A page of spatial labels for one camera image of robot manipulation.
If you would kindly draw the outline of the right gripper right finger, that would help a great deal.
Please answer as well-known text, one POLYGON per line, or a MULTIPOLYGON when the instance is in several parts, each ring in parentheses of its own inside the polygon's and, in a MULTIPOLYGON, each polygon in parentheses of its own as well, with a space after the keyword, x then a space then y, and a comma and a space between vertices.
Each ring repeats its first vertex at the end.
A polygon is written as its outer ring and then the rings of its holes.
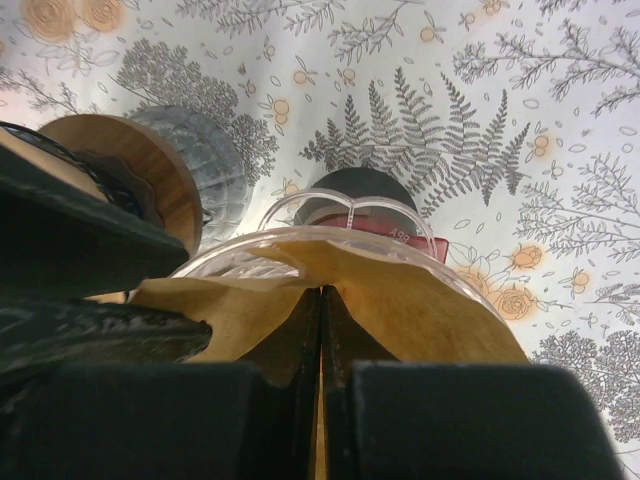
POLYGON ((551 366, 403 363, 322 291, 330 479, 619 479, 586 390, 551 366))

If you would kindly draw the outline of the wooden dripper ring holder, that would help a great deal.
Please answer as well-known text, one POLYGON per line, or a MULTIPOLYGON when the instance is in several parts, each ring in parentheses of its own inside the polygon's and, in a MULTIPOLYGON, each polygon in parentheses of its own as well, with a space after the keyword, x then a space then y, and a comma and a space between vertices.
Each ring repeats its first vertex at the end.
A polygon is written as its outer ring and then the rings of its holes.
POLYGON ((193 256, 202 237, 202 204, 181 156, 158 133, 123 117, 79 114, 39 132, 124 183, 144 219, 179 239, 193 256))

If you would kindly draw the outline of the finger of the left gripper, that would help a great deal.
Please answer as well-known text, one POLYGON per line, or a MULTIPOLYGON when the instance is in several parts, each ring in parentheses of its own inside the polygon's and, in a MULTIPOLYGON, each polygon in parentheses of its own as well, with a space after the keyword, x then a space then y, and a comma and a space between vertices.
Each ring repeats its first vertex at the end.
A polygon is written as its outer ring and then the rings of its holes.
POLYGON ((2 295, 132 290, 188 258, 177 238, 1 150, 2 295))
POLYGON ((64 363, 176 363, 202 352, 212 327, 131 304, 42 299, 1 301, 1 378, 64 363))

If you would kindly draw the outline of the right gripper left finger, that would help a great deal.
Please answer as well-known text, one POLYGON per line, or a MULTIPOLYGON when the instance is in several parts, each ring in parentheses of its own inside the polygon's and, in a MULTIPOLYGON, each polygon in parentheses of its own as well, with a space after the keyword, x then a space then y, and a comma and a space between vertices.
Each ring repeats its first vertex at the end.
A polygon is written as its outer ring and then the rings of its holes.
POLYGON ((302 459, 309 354, 283 386, 250 361, 193 357, 1 378, 2 477, 259 479, 265 453, 302 459))

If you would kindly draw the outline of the brown paper coffee filter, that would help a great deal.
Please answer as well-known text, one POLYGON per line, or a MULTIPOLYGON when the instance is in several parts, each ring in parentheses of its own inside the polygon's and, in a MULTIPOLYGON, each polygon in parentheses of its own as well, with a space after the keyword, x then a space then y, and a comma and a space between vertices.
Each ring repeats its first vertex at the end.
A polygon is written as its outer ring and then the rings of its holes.
POLYGON ((58 180, 96 199, 106 203, 109 202, 107 196, 100 191, 96 182, 86 172, 79 167, 71 165, 68 161, 47 153, 4 129, 1 130, 1 145, 58 180))

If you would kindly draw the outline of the dark mug red rim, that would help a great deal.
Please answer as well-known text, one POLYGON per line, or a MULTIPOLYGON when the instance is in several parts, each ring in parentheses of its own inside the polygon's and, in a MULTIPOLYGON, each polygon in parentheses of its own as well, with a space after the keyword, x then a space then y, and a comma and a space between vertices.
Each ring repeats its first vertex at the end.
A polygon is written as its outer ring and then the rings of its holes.
POLYGON ((392 176, 364 167, 329 173, 315 182, 293 214, 295 226, 351 228, 392 238, 441 263, 449 242, 419 218, 409 192, 392 176))

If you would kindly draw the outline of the blue plastic cone dripper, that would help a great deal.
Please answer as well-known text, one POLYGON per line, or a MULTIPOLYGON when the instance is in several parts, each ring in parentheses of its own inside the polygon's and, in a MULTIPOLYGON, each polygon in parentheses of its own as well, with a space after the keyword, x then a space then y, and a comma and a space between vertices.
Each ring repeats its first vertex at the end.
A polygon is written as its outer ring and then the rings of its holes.
POLYGON ((87 174, 110 204, 156 227, 164 227, 155 207, 151 185, 136 176, 123 159, 89 151, 74 152, 46 135, 18 124, 2 121, 1 128, 87 174))

